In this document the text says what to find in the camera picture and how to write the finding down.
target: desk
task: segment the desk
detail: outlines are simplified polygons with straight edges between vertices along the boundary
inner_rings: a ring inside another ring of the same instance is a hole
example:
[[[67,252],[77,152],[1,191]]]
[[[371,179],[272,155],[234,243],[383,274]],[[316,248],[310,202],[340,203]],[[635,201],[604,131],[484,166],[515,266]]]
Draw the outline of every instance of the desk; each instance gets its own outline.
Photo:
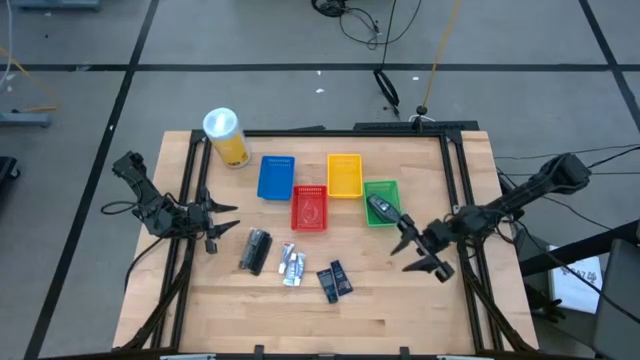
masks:
[[[154,175],[160,192],[179,193],[189,137],[189,132],[165,133]],[[463,139],[476,203],[483,204],[500,196],[489,139],[485,132],[464,132]],[[450,211],[437,139],[260,137],[249,142],[252,159],[242,169],[226,168],[212,153],[207,187],[215,201],[239,207],[214,215],[214,221],[241,223],[218,241],[217,255],[197,244],[181,352],[251,353],[256,344],[267,353],[397,354],[400,346],[412,354],[474,352],[455,246],[441,258],[456,275],[441,284],[433,275],[401,271],[417,254],[407,249],[389,256],[400,234],[395,228],[367,227],[362,199],[329,199],[328,230],[297,233],[290,229],[289,202],[256,196],[263,155],[295,156],[296,184],[326,184],[328,153],[359,153],[364,180],[396,179],[405,211],[423,228]],[[450,151],[455,159],[452,145]],[[238,269],[250,227],[265,229],[274,239],[259,277]],[[153,240],[142,228],[137,252]],[[277,273],[284,242],[294,242],[296,251],[307,254],[299,288],[283,286]],[[159,246],[131,274],[114,346],[129,340],[156,305],[168,247],[168,241]],[[525,341],[537,347],[515,249],[497,236],[487,240],[485,249],[496,304]],[[315,272],[336,259],[355,290],[330,305]],[[478,308],[489,347],[479,301]],[[169,310],[163,344],[168,344],[173,315]]]

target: gray floor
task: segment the gray floor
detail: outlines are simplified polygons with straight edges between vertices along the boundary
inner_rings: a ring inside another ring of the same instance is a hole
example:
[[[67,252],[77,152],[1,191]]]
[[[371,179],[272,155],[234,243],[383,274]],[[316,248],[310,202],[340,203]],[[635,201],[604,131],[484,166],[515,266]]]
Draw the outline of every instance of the gray floor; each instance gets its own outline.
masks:
[[[386,29],[388,0],[352,0]],[[100,12],[14,11],[15,57],[29,64],[127,64],[149,0],[105,0]],[[394,29],[402,29],[417,1],[400,1]],[[633,0],[591,1],[619,63],[640,63]],[[452,1],[424,0],[418,19],[389,47],[389,62],[429,63]],[[0,7],[0,43],[6,44]],[[366,37],[356,19],[348,31]],[[141,64],[376,63],[340,33],[337,20],[299,0],[161,0]],[[577,1],[465,0],[443,57],[445,63],[604,64]],[[60,99],[49,129],[0,129],[0,155],[19,159],[23,176],[0,216],[1,358],[24,355],[53,271],[120,87],[122,72],[37,72]],[[389,71],[406,118],[421,101],[428,73]],[[640,93],[640,73],[625,73]],[[0,89],[0,111],[45,105],[21,74]],[[245,128],[282,129],[322,124],[348,129],[363,121],[396,121],[369,71],[138,72],[133,78],[42,356],[110,349],[122,303],[123,277],[139,224],[105,217],[105,202],[130,197],[108,164],[127,150],[152,170],[162,133],[199,126],[219,106],[237,111]],[[489,131],[496,156],[525,156],[640,142],[640,132],[609,72],[440,72],[430,100],[437,120],[473,119]],[[581,156],[592,162],[611,152]],[[506,173],[537,171],[540,161],[498,160]],[[634,171],[632,153],[598,168]],[[524,181],[524,176],[514,176]],[[598,175],[585,190],[556,197],[608,226],[637,219],[638,176]],[[548,201],[528,207],[532,232],[562,245],[601,231]],[[562,334],[536,325],[543,349],[584,353]]]

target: yellow cylinder can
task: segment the yellow cylinder can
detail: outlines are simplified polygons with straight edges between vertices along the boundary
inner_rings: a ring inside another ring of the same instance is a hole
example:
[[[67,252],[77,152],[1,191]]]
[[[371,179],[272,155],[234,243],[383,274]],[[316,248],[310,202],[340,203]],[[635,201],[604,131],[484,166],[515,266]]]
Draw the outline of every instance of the yellow cylinder can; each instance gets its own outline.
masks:
[[[238,116],[227,108],[210,111],[202,127],[225,165],[231,168],[245,166],[251,159],[251,150],[244,137]]]

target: red basket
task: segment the red basket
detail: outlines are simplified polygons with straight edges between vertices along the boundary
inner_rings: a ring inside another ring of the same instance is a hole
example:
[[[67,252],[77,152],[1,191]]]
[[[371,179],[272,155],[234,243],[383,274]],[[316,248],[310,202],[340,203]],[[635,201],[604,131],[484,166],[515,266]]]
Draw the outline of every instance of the red basket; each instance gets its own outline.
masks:
[[[295,231],[327,229],[327,187],[325,185],[293,187],[291,229]]]

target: black stand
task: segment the black stand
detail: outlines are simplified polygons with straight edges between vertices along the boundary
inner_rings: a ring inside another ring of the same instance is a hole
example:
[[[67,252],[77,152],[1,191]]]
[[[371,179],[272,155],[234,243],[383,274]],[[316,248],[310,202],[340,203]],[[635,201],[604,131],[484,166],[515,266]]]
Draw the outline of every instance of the black stand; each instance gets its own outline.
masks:
[[[611,251],[611,245],[616,239],[625,240],[631,244],[639,244],[640,220],[626,223],[615,229],[557,248],[550,252],[561,262],[569,265],[576,261],[606,254]],[[546,254],[536,255],[520,262],[522,276],[529,276],[558,267]]]

